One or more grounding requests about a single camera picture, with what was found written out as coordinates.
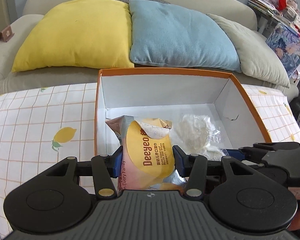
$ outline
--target metal screw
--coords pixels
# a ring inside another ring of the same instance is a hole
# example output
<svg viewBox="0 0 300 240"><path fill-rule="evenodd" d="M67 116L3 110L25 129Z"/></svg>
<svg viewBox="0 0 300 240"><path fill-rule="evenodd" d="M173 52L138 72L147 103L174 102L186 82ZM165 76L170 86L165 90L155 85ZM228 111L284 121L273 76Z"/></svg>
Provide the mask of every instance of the metal screw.
<svg viewBox="0 0 300 240"><path fill-rule="evenodd" d="M114 194L114 191L110 188L102 188L101 190L98 191L100 196L103 197L110 197Z"/></svg>
<svg viewBox="0 0 300 240"><path fill-rule="evenodd" d="M202 194L202 191L197 188L191 188L188 189L186 193L190 197L199 197Z"/></svg>

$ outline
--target blue pillow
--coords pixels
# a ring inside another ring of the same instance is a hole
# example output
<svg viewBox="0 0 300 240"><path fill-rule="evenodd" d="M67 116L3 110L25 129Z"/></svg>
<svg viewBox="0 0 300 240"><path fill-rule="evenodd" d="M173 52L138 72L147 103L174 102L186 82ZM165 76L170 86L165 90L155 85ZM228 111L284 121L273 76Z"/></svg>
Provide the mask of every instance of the blue pillow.
<svg viewBox="0 0 300 240"><path fill-rule="evenodd" d="M178 5L130 0L130 60L159 67L240 70L238 54L224 31L205 14Z"/></svg>

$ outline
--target peeling sticker flap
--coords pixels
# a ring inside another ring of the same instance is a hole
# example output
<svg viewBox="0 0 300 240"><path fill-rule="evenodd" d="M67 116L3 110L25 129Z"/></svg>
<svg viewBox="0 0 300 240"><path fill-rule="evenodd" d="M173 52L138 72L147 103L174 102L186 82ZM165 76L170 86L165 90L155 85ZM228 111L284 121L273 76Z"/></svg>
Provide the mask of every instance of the peeling sticker flap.
<svg viewBox="0 0 300 240"><path fill-rule="evenodd" d="M169 129L137 121L145 133L152 139L161 139L168 135Z"/></svg>

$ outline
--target beige pillow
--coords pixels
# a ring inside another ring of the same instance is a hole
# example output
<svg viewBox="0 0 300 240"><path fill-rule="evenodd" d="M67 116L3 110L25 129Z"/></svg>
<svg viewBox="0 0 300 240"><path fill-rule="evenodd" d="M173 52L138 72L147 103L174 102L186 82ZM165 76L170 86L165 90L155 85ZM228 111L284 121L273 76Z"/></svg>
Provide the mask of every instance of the beige pillow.
<svg viewBox="0 0 300 240"><path fill-rule="evenodd" d="M227 34L240 60L242 72L250 77L289 88L287 72L265 41L252 30L223 17L207 14Z"/></svg>

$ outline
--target white checkered tablecloth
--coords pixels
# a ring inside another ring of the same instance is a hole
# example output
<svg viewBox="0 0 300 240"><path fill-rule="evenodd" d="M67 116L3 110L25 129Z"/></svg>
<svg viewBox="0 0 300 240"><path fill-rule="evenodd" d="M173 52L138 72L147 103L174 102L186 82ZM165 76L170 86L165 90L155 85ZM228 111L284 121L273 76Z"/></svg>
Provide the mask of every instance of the white checkered tablecloth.
<svg viewBox="0 0 300 240"><path fill-rule="evenodd" d="M11 190L68 156L78 161L94 156L96 87L66 85L0 96L1 238L12 231L3 212ZM90 177L82 177L81 186L94 192Z"/></svg>

